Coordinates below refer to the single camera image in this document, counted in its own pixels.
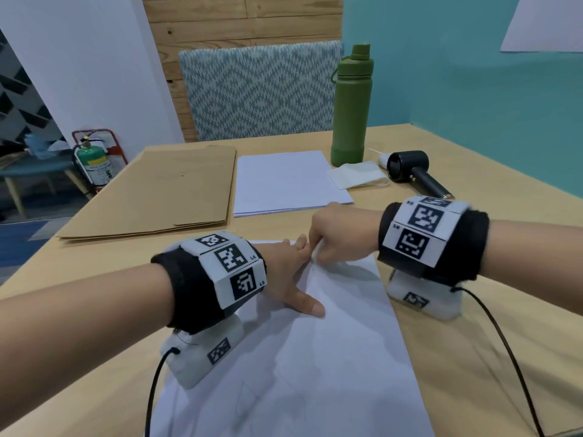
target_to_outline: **white column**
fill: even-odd
[[[130,160],[184,142],[142,0],[0,0],[0,27],[69,143],[105,127]]]

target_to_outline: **black and white wallpaper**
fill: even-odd
[[[0,155],[24,144],[27,133],[62,139],[51,114],[0,30]]]

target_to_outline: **wood plank wall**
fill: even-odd
[[[143,0],[186,142],[196,141],[178,54],[339,39],[343,0]]]

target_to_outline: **kraft paper folder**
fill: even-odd
[[[67,240],[154,234],[224,222],[234,147],[145,151],[62,228]]]

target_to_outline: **forearm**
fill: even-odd
[[[173,309],[157,264],[0,301],[0,430],[169,324]]]
[[[480,274],[583,315],[583,228],[491,221]]]

